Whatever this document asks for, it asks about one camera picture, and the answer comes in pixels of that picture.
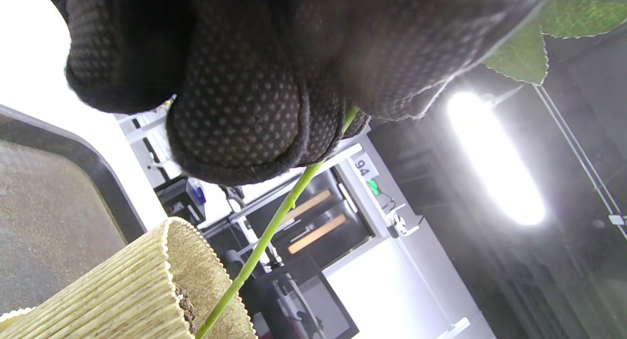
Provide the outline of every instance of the number label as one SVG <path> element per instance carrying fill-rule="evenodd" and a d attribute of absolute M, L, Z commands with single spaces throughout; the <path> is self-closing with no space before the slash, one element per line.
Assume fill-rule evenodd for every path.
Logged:
<path fill-rule="evenodd" d="M 364 180 L 372 180 L 372 178 L 379 176 L 379 172 L 374 167 L 374 164 L 372 163 L 372 160 L 370 160 L 367 153 L 359 155 L 354 158 L 353 161 L 355 162 L 355 167 L 359 171 L 359 174 L 361 174 L 361 177 Z"/>

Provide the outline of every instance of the light fixture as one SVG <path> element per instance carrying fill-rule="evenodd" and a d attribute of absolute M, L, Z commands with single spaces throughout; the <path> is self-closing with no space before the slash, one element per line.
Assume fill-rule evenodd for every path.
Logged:
<path fill-rule="evenodd" d="M 540 192 L 492 112 L 473 93 L 457 93 L 446 107 L 453 131 L 489 194 L 506 215 L 523 225 L 544 219 Z"/>

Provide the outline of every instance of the green leaf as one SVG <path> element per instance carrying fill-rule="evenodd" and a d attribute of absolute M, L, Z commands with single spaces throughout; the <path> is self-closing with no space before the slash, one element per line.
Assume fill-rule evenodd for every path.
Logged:
<path fill-rule="evenodd" d="M 627 0 L 551 0 L 538 19 L 542 31 L 556 38 L 594 36 L 627 20 Z"/>
<path fill-rule="evenodd" d="M 486 66 L 527 83 L 542 84 L 549 68 L 544 38 L 537 20 L 522 27 L 483 61 Z"/>

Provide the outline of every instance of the black glove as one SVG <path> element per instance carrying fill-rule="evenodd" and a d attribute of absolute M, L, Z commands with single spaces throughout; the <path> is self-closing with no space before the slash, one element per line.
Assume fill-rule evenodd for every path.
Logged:
<path fill-rule="evenodd" d="M 222 185 L 322 160 L 349 105 L 418 118 L 544 0 L 66 0 L 70 86 L 138 113 L 177 94 L 172 154 Z"/>

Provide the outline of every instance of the pleated paper pot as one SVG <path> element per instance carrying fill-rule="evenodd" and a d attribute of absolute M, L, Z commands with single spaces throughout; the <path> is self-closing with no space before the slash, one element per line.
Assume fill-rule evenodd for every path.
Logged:
<path fill-rule="evenodd" d="M 201 234 L 169 218 L 9 325 L 0 339 L 193 339 L 175 285 L 190 294 L 199 327 L 230 284 Z M 208 337 L 256 337 L 239 297 Z"/>
<path fill-rule="evenodd" d="M 34 310 L 34 308 L 20 308 L 19 310 L 4 313 L 2 316 L 0 316 L 0 333 L 2 333 L 3 330 L 9 328 L 9 326 L 13 323 L 16 323 L 17 321 L 22 319 L 24 315 L 32 310 Z"/>

